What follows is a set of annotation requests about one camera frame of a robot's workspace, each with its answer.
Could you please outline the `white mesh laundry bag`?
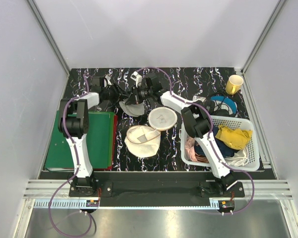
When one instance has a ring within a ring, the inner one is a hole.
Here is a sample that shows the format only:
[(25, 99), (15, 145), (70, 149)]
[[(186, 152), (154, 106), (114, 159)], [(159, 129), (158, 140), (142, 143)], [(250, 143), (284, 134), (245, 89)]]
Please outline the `white mesh laundry bag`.
[(127, 130), (125, 144), (128, 151), (139, 158), (156, 155), (161, 133), (175, 126), (177, 120), (176, 112), (170, 108), (153, 109), (148, 116), (149, 125), (135, 125)]

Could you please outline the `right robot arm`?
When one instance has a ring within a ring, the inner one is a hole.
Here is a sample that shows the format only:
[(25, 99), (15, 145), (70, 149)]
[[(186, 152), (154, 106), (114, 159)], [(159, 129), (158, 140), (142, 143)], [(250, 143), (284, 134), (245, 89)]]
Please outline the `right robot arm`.
[(203, 103), (186, 100), (176, 95), (172, 89), (164, 89), (154, 73), (145, 77), (145, 85), (142, 85), (142, 77), (136, 71), (131, 78), (135, 81), (135, 85), (129, 92), (127, 104), (138, 105), (143, 100), (152, 98), (180, 113), (185, 132), (198, 142), (211, 165), (217, 194), (225, 197), (232, 193), (237, 180), (216, 144), (213, 134), (214, 124)]

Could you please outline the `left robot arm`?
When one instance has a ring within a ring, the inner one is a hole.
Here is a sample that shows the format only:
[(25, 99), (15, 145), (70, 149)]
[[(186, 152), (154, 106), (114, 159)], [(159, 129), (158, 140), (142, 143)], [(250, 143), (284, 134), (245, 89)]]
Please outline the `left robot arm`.
[(85, 90), (81, 95), (60, 101), (58, 130), (70, 148), (74, 164), (72, 186), (80, 188), (86, 196), (93, 196), (97, 192), (97, 184), (86, 142), (89, 131), (88, 110), (104, 101), (116, 103), (126, 99), (128, 94), (118, 84), (111, 82), (109, 76), (92, 78), (84, 74), (83, 79)]

